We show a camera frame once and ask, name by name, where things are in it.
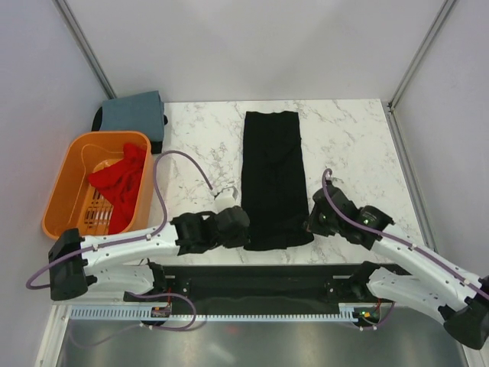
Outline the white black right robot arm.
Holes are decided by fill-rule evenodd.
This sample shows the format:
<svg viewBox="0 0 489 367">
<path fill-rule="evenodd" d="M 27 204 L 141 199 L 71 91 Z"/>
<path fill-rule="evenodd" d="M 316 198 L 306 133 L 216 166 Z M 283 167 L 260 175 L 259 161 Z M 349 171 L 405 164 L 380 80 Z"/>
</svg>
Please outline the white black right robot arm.
<svg viewBox="0 0 489 367">
<path fill-rule="evenodd" d="M 351 295 L 372 296 L 408 306 L 442 324 L 468 348 L 480 350 L 488 339 L 488 279 L 451 263 L 429 248 L 413 244 L 393 219 L 374 206 L 357 208 L 351 201 L 334 209 L 325 198 L 315 200 L 306 229 L 340 235 L 354 245 L 389 258 L 407 273 L 395 275 L 366 261 L 350 281 Z"/>
</svg>

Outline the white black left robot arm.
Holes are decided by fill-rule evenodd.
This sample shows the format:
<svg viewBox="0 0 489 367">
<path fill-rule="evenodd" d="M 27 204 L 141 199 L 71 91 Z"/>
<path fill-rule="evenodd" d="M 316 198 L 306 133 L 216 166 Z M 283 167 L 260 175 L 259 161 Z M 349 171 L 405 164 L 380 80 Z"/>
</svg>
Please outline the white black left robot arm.
<svg viewBox="0 0 489 367">
<path fill-rule="evenodd" d="M 203 254 L 218 247 L 249 243 L 250 219 L 240 207 L 219 213 L 184 213 L 162 229 L 142 229 L 107 236 L 81 236 L 68 229 L 48 253 L 50 299 L 72 300 L 102 283 L 102 271 L 150 257 Z"/>
</svg>

